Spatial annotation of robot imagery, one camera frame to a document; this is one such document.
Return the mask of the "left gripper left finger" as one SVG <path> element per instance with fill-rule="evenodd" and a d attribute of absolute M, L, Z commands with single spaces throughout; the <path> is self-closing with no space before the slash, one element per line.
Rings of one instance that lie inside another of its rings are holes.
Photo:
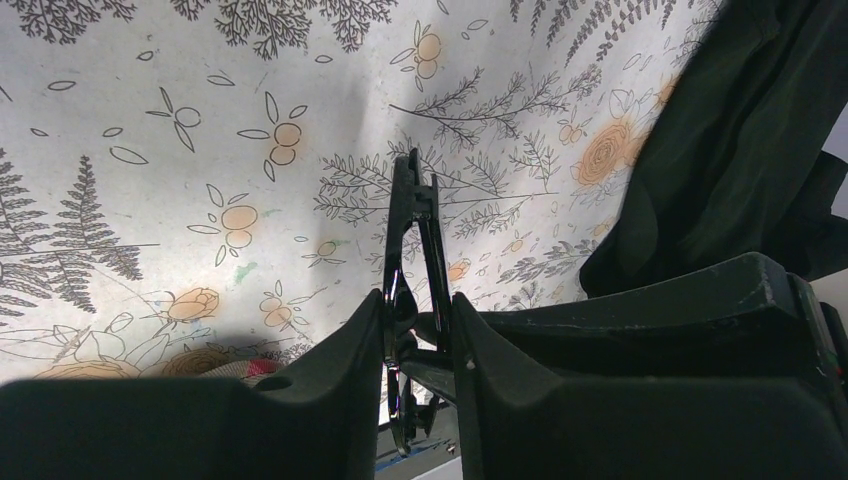
<path fill-rule="evenodd" d="M 229 378 L 28 380 L 1 390 L 5 479 L 370 479 L 381 294 L 295 362 Z"/>

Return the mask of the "black garment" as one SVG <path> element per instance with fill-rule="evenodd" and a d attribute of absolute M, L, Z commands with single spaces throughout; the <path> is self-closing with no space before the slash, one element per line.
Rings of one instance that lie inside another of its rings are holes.
<path fill-rule="evenodd" d="M 729 1 L 581 267 L 600 297 L 764 250 L 847 101 L 843 1 Z"/>

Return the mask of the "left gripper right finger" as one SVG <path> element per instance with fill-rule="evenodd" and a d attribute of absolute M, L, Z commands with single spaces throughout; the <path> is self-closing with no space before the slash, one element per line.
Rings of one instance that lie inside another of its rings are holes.
<path fill-rule="evenodd" d="M 843 479 L 847 445 L 789 378 L 561 376 L 453 299 L 467 479 Z"/>

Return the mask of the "plaid glasses case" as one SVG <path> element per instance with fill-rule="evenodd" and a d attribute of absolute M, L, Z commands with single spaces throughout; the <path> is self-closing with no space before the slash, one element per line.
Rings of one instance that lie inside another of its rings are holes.
<path fill-rule="evenodd" d="M 248 387 L 255 387 L 262 380 L 273 376 L 283 369 L 285 365 L 281 362 L 266 358 L 237 360 L 199 375 L 200 378 L 229 378 L 237 379 Z"/>

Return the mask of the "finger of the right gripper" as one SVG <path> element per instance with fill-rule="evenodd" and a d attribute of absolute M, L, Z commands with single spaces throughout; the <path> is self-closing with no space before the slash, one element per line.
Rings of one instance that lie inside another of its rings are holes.
<path fill-rule="evenodd" d="M 843 424 L 844 343 L 809 284 L 759 253 L 530 310 L 452 300 L 415 382 L 461 424 Z"/>

